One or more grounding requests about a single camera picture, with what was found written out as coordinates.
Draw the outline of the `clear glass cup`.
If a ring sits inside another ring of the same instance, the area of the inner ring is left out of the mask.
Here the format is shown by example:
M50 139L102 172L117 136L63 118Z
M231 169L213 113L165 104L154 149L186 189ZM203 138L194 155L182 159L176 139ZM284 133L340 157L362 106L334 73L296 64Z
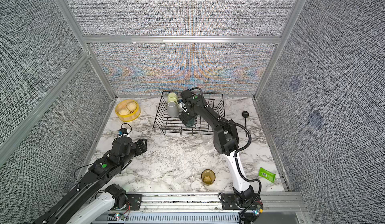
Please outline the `clear glass cup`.
M214 148L213 143L207 142L204 144L204 149L207 151L211 151Z

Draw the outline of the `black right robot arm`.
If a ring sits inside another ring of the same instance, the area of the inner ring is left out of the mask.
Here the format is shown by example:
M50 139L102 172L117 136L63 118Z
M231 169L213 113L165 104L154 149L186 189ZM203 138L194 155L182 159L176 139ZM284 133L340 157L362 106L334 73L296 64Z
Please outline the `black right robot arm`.
M182 91L178 104L182 111L179 119L186 125L200 116L213 130L214 147L222 155L233 179L233 191L238 207L248 208L257 201L262 184L259 179L248 179L245 175L239 153L252 142L250 131L243 125L227 120L218 114L205 100L199 87Z

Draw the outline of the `grey mug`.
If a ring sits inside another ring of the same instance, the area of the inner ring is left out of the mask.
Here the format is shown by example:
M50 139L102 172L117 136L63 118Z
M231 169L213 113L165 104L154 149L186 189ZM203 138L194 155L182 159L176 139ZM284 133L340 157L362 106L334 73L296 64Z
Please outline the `grey mug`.
M168 102L167 114L170 118L177 118L179 116L178 104L175 101Z

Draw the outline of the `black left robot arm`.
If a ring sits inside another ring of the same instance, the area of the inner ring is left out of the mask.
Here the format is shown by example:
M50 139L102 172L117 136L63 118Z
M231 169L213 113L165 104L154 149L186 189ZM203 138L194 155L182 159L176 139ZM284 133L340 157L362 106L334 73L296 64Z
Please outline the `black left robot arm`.
M98 190L128 167L132 158L147 151L147 140L128 136L114 139L112 149L97 159L83 178L34 224L66 224Z

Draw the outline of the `light green mug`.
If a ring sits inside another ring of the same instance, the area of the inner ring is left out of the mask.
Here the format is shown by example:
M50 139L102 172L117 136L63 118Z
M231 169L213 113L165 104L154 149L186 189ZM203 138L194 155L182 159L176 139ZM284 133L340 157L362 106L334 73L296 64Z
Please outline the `light green mug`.
M174 92L170 92L167 96L167 103L170 103L170 102L174 102L174 103L178 103L178 96L176 93Z

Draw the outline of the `dark green mug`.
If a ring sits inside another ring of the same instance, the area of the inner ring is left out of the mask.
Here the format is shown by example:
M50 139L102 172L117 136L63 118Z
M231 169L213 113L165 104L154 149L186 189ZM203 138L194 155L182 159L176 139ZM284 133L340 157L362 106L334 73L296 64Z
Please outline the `dark green mug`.
M192 128L195 126L195 124L197 123L197 117L193 117L191 118L190 120L187 121L187 123L185 124L186 127L188 128Z

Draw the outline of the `amber glass cup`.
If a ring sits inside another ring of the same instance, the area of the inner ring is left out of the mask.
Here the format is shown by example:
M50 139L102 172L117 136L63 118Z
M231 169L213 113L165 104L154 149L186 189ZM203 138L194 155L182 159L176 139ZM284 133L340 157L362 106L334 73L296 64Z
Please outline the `amber glass cup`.
M201 180L204 185L212 185L215 182L216 175L210 169L205 169L201 173Z

